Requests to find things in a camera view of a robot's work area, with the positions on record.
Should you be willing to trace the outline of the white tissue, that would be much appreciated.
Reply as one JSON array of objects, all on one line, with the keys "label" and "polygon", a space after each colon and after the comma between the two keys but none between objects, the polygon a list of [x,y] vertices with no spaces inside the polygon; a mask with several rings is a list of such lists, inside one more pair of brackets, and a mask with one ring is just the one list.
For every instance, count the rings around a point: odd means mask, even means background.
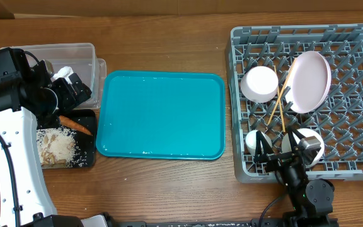
[{"label": "white tissue", "polygon": [[71,80],[69,79],[70,75],[74,74],[72,67],[64,66],[62,67],[57,73],[52,76],[52,81],[55,81],[59,78],[64,78],[68,84],[72,84]]}]

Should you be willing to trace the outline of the white cup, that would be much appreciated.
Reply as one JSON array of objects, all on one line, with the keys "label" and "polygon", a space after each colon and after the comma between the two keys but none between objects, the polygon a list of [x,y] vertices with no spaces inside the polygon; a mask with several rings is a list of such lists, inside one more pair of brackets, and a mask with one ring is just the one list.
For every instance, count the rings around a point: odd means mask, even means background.
[{"label": "white cup", "polygon": [[[247,133],[247,135],[245,137],[245,145],[246,145],[249,153],[252,156],[254,156],[255,155],[255,152],[256,152],[256,133],[257,132],[258,132],[258,130],[252,130],[249,133]],[[271,139],[264,132],[262,132],[262,135],[267,140],[267,142],[270,145],[270,147],[272,147],[272,141],[271,141]]]}]

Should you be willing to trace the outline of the peanut shells and rice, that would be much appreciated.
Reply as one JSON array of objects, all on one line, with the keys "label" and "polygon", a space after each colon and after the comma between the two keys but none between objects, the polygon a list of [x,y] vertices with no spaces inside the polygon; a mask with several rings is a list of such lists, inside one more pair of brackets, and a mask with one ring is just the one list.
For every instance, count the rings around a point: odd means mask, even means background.
[{"label": "peanut shells and rice", "polygon": [[37,130],[37,149],[42,168],[76,168],[88,165],[93,137],[68,127]]}]

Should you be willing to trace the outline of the orange carrot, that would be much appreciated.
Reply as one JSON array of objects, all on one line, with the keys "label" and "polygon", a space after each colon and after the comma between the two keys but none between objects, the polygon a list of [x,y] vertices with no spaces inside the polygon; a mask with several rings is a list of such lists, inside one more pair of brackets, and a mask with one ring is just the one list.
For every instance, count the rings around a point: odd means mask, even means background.
[{"label": "orange carrot", "polygon": [[77,122],[71,120],[70,118],[67,118],[67,117],[65,117],[63,115],[60,115],[59,120],[60,120],[60,124],[65,126],[65,127],[77,130],[77,131],[82,132],[82,133],[84,133],[86,135],[89,135],[89,136],[92,135],[92,133],[87,128],[85,128],[81,124],[78,124]]}]

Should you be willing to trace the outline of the small white plate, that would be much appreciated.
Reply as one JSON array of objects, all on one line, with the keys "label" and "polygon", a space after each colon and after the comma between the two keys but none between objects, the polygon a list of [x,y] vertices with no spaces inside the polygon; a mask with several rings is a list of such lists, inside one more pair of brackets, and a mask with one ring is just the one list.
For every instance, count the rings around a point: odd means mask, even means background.
[{"label": "small white plate", "polygon": [[252,102],[269,102],[277,94],[277,74],[269,67],[251,68],[241,79],[240,88],[243,96]]}]

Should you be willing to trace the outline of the large white plate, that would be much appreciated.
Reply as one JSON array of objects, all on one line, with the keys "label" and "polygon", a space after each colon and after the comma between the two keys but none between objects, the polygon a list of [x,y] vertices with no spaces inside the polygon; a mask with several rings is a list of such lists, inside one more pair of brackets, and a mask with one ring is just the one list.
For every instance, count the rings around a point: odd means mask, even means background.
[{"label": "large white plate", "polygon": [[307,51],[296,58],[286,86],[287,103],[296,113],[316,110],[326,99],[331,85],[330,65],[319,52]]}]

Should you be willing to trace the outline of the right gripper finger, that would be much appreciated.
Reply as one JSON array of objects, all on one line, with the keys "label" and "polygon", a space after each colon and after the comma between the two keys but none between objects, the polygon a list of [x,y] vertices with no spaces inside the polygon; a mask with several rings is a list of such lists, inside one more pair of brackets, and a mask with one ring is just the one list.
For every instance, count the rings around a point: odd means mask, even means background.
[{"label": "right gripper finger", "polygon": [[[311,130],[307,128],[300,128],[297,130],[300,134],[302,134],[304,137],[310,137],[311,136]],[[291,130],[293,138],[296,142],[296,144],[299,144],[300,139],[297,137],[297,135]],[[287,135],[287,152],[291,152],[291,144],[289,140],[289,135]]]},{"label": "right gripper finger", "polygon": [[261,131],[256,132],[256,147],[254,162],[263,163],[267,160],[267,156],[273,154],[273,149],[268,141],[269,137]]}]

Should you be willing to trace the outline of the white bowl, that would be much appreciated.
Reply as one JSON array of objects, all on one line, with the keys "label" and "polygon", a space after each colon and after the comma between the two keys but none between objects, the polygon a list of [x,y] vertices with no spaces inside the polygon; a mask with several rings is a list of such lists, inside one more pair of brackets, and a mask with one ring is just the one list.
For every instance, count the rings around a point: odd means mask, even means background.
[{"label": "white bowl", "polygon": [[[322,137],[316,131],[314,131],[312,129],[300,128],[297,131],[299,133],[301,133],[305,137],[314,136],[314,137],[316,137],[321,142],[321,149],[318,151],[318,154],[314,158],[313,162],[311,164],[309,164],[309,165],[306,166],[307,168],[311,168],[311,167],[315,166],[315,164],[317,164],[319,162],[319,160],[323,157],[324,152],[325,152],[325,144],[323,142]],[[292,151],[291,145],[289,143],[289,136],[288,136],[288,134],[286,134],[283,137],[283,139],[282,139],[281,150],[282,150],[282,153],[286,153],[286,152],[291,152]]]}]

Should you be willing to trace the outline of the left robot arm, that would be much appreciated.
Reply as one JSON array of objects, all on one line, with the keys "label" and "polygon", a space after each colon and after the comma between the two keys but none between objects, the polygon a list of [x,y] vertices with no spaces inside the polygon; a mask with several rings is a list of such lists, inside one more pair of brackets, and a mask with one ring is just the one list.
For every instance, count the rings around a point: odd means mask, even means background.
[{"label": "left robot arm", "polygon": [[0,226],[84,226],[60,216],[46,188],[37,151],[36,116],[25,107],[0,111]]}]

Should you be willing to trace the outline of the wooden chopstick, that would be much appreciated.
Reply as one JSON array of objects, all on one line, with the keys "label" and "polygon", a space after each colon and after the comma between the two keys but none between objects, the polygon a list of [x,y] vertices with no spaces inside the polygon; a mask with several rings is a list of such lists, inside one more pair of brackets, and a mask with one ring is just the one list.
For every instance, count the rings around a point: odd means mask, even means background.
[{"label": "wooden chopstick", "polygon": [[[277,75],[277,69],[276,69],[276,66],[274,66],[274,72],[276,73]],[[280,92],[280,88],[279,88],[279,85],[277,85],[277,94],[280,95],[281,92]],[[285,133],[285,120],[284,120],[284,112],[283,112],[283,108],[282,108],[282,101],[281,99],[279,98],[278,99],[279,101],[279,111],[280,111],[280,119],[281,119],[281,123],[282,123],[282,132]]]},{"label": "wooden chopstick", "polygon": [[285,87],[286,87],[286,85],[287,85],[287,82],[288,82],[288,80],[289,80],[289,78],[290,78],[291,72],[292,72],[292,70],[294,69],[294,65],[295,65],[296,61],[297,61],[297,59],[295,58],[295,59],[293,60],[293,62],[292,62],[292,66],[291,66],[291,67],[290,67],[290,69],[289,69],[289,72],[287,73],[287,76],[286,76],[286,78],[285,78],[285,82],[284,82],[284,84],[283,84],[283,86],[282,86],[282,88],[281,88],[281,90],[280,90],[280,92],[279,92],[279,95],[278,95],[278,97],[277,97],[277,101],[276,101],[276,103],[275,103],[274,109],[272,110],[272,113],[270,114],[270,117],[269,117],[269,120],[268,120],[268,122],[267,122],[267,125],[269,125],[269,123],[271,123],[271,121],[272,121],[272,117],[274,116],[274,113],[275,113],[275,111],[276,111],[277,107],[279,107],[279,106],[280,106],[280,104],[281,104],[282,95],[283,95],[283,93],[284,93],[284,90],[285,90]]}]

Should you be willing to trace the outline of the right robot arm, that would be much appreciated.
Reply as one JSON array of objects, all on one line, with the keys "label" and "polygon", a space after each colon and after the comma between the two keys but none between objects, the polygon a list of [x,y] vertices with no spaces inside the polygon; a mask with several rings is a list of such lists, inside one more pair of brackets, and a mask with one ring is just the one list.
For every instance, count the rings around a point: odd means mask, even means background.
[{"label": "right robot arm", "polygon": [[[265,171],[273,172],[277,181],[285,185],[285,192],[274,199],[262,212],[254,226],[338,226],[333,212],[335,188],[329,180],[310,180],[306,168],[321,153],[321,141],[315,136],[304,136],[298,130],[287,130],[290,152],[276,154],[261,132],[256,133],[255,163],[265,163]],[[291,200],[293,211],[279,219],[269,219],[267,211],[285,196]]]}]

